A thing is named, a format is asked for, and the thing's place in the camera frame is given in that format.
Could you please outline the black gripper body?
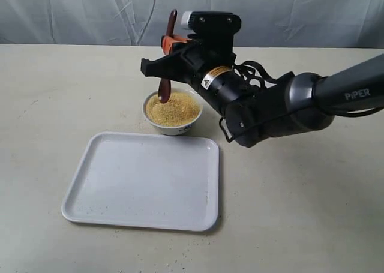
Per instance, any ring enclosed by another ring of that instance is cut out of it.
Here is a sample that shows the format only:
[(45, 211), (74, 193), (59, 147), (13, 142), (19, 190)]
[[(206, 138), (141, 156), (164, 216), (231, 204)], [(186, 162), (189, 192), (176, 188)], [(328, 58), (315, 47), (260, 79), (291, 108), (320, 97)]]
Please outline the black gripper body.
[(232, 34), (188, 34), (188, 38), (181, 55), (185, 62), (184, 83), (193, 84), (201, 80), (204, 73), (215, 67), (233, 67), (236, 55), (233, 52)]

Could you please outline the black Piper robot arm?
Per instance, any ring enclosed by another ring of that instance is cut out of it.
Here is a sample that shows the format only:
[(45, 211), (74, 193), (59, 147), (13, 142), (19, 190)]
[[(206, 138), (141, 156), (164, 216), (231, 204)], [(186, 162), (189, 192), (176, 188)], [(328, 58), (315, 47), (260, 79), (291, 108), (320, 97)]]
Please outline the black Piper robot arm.
[(196, 34), (162, 38), (164, 56), (141, 60), (146, 77), (190, 85), (219, 115), (228, 142), (250, 148), (275, 137), (328, 127), (335, 117), (357, 118), (383, 110), (383, 56), (337, 74), (288, 72), (275, 79), (255, 61), (235, 64), (232, 38)]

